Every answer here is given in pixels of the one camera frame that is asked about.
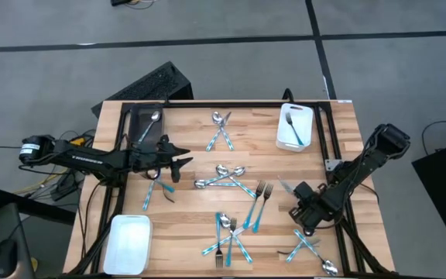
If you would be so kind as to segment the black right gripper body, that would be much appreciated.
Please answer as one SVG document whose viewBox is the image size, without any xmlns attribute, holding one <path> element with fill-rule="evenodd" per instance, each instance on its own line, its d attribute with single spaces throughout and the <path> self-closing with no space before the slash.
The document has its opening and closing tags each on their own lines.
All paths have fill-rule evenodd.
<svg viewBox="0 0 446 279">
<path fill-rule="evenodd" d="M 326 202 L 325 197 L 337 185 L 337 183 L 321 184 L 318 187 L 319 191 L 314 191 L 307 182 L 302 181 L 294 188 L 294 196 L 298 199 L 296 207 L 303 208 L 304 212 L 309 214 L 309 226 L 301 226 L 302 228 L 317 228 L 321 221 L 333 221 L 334 226 L 336 225 L 338 207 Z"/>
</svg>

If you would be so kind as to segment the black desk leg bar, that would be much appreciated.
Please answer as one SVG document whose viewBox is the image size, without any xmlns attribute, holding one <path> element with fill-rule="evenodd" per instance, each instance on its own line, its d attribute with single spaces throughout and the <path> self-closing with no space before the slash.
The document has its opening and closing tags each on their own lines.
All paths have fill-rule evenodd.
<svg viewBox="0 0 446 279">
<path fill-rule="evenodd" d="M 51 222 L 72 226 L 75 221 L 74 212 L 0 190 L 0 208 L 10 203 L 15 204 L 21 213 Z"/>
</svg>

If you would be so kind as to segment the black computer mouse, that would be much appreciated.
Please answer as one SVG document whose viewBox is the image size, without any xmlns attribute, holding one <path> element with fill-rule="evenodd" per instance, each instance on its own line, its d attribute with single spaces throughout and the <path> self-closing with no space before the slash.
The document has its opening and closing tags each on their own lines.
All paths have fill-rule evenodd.
<svg viewBox="0 0 446 279">
<path fill-rule="evenodd" d="M 0 278 L 12 275 L 17 267 L 18 251 L 16 241 L 4 239 L 0 242 Z"/>
</svg>

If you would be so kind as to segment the cutlery pile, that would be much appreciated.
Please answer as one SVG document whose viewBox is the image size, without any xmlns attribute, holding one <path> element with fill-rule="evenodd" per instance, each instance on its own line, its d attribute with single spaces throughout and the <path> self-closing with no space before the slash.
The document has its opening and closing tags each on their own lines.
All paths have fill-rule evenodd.
<svg viewBox="0 0 446 279">
<path fill-rule="evenodd" d="M 211 148 L 213 147 L 213 145 L 215 144 L 217 138 L 219 137 L 221 133 L 220 131 L 220 126 L 215 123 L 218 126 L 218 131 L 214 134 L 214 136 L 212 137 L 211 141 L 209 142 L 209 144 L 206 147 L 206 151 L 209 152 L 211 150 Z"/>
</svg>

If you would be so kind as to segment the silver fork with teal handle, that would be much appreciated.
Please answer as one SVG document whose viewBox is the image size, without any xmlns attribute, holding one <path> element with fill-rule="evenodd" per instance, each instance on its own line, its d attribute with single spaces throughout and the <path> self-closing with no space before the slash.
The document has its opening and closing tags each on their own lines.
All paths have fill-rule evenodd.
<svg viewBox="0 0 446 279">
<path fill-rule="evenodd" d="M 256 219 L 256 221 L 255 221 L 255 223 L 254 223 L 254 225 L 252 227 L 252 232 L 253 233 L 257 233 L 259 231 L 259 226 L 260 226 L 260 222 L 261 222 L 261 219 L 262 219 L 262 214 L 263 214 L 266 202 L 270 198 L 272 192 L 273 192 L 273 185 L 272 184 L 267 184 L 266 188 L 265 188 L 265 191 L 264 191 L 264 194 L 263 194 L 264 201 L 263 201 L 262 207 L 259 210 L 258 217 L 257 217 L 257 219 Z"/>
<path fill-rule="evenodd" d="M 295 127 L 293 126 L 293 120 L 292 120 L 291 114 L 290 114 L 289 112 L 286 112 L 286 122 L 287 122 L 288 125 L 292 128 L 293 133 L 294 133 L 294 135 L 295 135 L 295 137 L 296 137 L 296 139 L 297 139 L 297 143 L 298 143 L 300 146 L 304 146 L 303 141 L 301 140 L 301 138 L 299 137 L 299 135 L 298 135 L 298 133 L 297 133 Z"/>
<path fill-rule="evenodd" d="M 229 240 L 228 252 L 227 252 L 227 256 L 226 256 L 226 260 L 225 260 L 225 265 L 227 267 L 230 267 L 232 264 L 232 246 L 233 246 L 234 232 L 235 232 L 236 226 L 237 226 L 237 219 L 231 218 L 230 225 L 228 227 L 228 230 L 230 232 L 230 240 Z"/>
<path fill-rule="evenodd" d="M 243 229 L 247 229 L 250 227 L 250 222 L 251 222 L 251 218 L 256 206 L 256 202 L 258 200 L 258 198 L 261 196 L 261 194 L 264 192 L 264 188 L 266 186 L 266 182 L 265 181 L 260 181 L 257 185 L 256 188 L 256 192 L 255 192 L 255 197 L 254 197 L 254 202 L 252 203 L 252 207 L 249 210 L 249 213 L 245 219 L 245 222 L 243 223 Z"/>
</svg>

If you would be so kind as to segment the dark grey plastic bin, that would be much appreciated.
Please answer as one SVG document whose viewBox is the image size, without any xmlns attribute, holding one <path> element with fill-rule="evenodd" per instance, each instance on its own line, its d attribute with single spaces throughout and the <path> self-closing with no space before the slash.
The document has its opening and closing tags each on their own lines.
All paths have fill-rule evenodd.
<svg viewBox="0 0 446 279">
<path fill-rule="evenodd" d="M 134 147 L 138 144 L 138 141 L 142 137 L 143 133 L 152 122 L 152 114 L 158 111 L 160 113 L 159 119 L 153 123 L 146 136 L 141 143 L 155 145 L 160 141 L 161 136 L 164 134 L 164 114 L 161 107 L 151 105 L 134 105 L 130 112 L 129 123 L 129 146 Z"/>
</svg>

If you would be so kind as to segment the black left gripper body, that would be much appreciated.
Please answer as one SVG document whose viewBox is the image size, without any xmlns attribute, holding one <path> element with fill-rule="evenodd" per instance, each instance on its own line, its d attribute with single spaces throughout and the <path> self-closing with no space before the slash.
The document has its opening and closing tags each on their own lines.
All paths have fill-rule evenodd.
<svg viewBox="0 0 446 279">
<path fill-rule="evenodd" d="M 155 145 L 138 143 L 134 147 L 129 147 L 128 170 L 135 173 L 144 172 L 148 179 L 154 180 L 154 177 L 148 174 L 149 171 L 169 168 L 172 181 L 177 183 L 180 180 L 180 167 L 171 167 L 171 160 L 177 156 L 169 153 L 170 144 L 172 143 L 168 135 L 162 135 Z"/>
</svg>

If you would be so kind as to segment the white bin with handle slot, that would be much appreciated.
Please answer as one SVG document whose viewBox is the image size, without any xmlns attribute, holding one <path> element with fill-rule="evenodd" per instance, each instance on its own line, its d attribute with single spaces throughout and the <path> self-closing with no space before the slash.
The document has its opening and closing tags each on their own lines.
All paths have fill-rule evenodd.
<svg viewBox="0 0 446 279">
<path fill-rule="evenodd" d="M 300 146 L 292 128 L 286 122 L 286 112 L 291 114 L 293 126 L 304 143 Z M 276 146 L 283 150 L 301 152 L 311 144 L 314 112 L 307 106 L 285 103 L 281 106 L 276 133 Z"/>
</svg>

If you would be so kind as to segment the spoon with teal handle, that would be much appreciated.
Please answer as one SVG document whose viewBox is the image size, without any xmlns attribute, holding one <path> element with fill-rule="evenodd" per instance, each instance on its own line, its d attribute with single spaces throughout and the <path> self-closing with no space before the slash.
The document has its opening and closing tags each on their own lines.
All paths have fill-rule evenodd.
<svg viewBox="0 0 446 279">
<path fill-rule="evenodd" d="M 150 124 L 147 126 L 147 128 L 145 129 L 145 131 L 143 132 L 143 134 L 139 137 L 139 139 L 138 139 L 138 142 L 139 142 L 139 143 L 141 143 L 141 142 L 146 138 L 146 136 L 147 136 L 147 134 L 149 133 L 150 129 L 152 128 L 153 124 L 154 124 L 155 122 L 159 121 L 159 120 L 160 120 L 160 117 L 161 117 L 161 112 L 160 112 L 160 111 L 155 111 L 155 112 L 151 115 L 151 117 L 150 117 L 151 122 L 150 122 Z"/>
</svg>

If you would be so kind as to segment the white rectangular plastic bin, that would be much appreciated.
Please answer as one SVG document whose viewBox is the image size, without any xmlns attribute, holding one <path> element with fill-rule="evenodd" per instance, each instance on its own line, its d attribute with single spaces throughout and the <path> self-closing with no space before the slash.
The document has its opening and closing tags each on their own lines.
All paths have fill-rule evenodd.
<svg viewBox="0 0 446 279">
<path fill-rule="evenodd" d="M 153 225 L 147 215 L 117 215 L 103 263 L 108 275 L 140 275 L 149 265 Z"/>
</svg>

